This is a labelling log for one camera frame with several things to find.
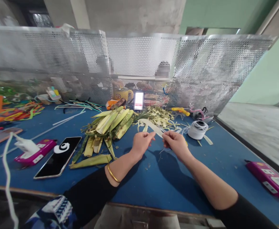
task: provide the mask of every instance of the metal mesh panel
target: metal mesh panel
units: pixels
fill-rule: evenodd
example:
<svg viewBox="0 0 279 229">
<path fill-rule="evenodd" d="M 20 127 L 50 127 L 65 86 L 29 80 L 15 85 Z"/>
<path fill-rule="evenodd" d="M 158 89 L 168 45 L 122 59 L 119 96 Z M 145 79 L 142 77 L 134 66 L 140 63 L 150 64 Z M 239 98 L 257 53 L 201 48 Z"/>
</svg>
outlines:
<svg viewBox="0 0 279 229">
<path fill-rule="evenodd" d="M 154 76 L 161 62 L 172 66 L 180 36 L 173 34 L 106 33 L 114 74 Z"/>
<path fill-rule="evenodd" d="M 220 113 L 272 42 L 270 37 L 252 35 L 183 37 L 172 103 Z"/>
<path fill-rule="evenodd" d="M 207 107 L 215 114 L 273 38 L 254 35 L 123 34 L 0 27 L 0 86 L 32 96 L 55 86 L 63 99 L 112 98 L 113 85 L 146 91 L 145 103 Z"/>
</svg>

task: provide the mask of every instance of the gold bangle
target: gold bangle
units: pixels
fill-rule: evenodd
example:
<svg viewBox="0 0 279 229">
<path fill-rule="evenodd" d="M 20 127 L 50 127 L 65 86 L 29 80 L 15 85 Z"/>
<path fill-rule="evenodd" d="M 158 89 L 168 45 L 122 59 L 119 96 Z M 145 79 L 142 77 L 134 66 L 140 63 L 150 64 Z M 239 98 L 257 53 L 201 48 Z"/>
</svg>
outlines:
<svg viewBox="0 0 279 229">
<path fill-rule="evenodd" d="M 113 173 L 111 172 L 109 164 L 107 165 L 107 167 L 108 167 L 108 171 L 109 171 L 111 177 L 112 177 L 117 183 L 120 183 L 120 181 L 118 181 L 118 180 L 115 178 L 115 176 L 113 175 Z"/>
</svg>

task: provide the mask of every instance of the smartphone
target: smartphone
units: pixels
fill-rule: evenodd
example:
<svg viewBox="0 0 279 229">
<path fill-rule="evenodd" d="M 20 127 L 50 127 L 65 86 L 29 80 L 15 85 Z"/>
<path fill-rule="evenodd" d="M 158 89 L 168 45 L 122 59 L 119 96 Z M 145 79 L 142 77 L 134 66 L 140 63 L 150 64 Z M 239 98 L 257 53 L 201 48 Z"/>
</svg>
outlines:
<svg viewBox="0 0 279 229">
<path fill-rule="evenodd" d="M 135 91 L 134 92 L 134 110 L 144 109 L 144 92 Z"/>
<path fill-rule="evenodd" d="M 67 137 L 59 146 L 59 151 L 53 153 L 47 162 L 42 166 L 39 172 L 34 176 L 34 179 L 44 179 L 50 177 L 59 177 L 69 160 L 71 159 L 77 145 L 82 137 Z"/>
</svg>

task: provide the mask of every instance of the white thread spool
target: white thread spool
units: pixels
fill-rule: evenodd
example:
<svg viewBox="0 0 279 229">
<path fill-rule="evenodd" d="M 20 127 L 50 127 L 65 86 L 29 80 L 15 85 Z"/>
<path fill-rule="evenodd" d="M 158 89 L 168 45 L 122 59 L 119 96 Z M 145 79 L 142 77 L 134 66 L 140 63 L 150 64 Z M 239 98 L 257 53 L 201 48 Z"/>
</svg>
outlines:
<svg viewBox="0 0 279 229">
<path fill-rule="evenodd" d="M 194 121 L 188 129 L 188 136 L 195 139 L 201 140 L 208 129 L 208 125 L 203 121 Z"/>
</svg>

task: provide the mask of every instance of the magenta pouch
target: magenta pouch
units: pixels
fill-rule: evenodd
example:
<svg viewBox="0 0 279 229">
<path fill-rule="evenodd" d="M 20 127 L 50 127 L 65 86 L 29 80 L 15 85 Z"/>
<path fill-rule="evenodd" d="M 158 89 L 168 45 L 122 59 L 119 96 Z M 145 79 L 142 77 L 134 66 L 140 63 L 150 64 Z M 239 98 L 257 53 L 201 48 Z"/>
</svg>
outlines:
<svg viewBox="0 0 279 229">
<path fill-rule="evenodd" d="M 16 157 L 14 161 L 21 163 L 23 166 L 33 166 L 37 164 L 45 155 L 48 154 L 55 146 L 57 141 L 53 139 L 44 139 L 40 141 L 37 146 L 40 150 L 34 154 L 23 153 Z"/>
<path fill-rule="evenodd" d="M 246 167 L 273 195 L 279 197 L 279 174 L 266 163 L 246 161 Z"/>
</svg>

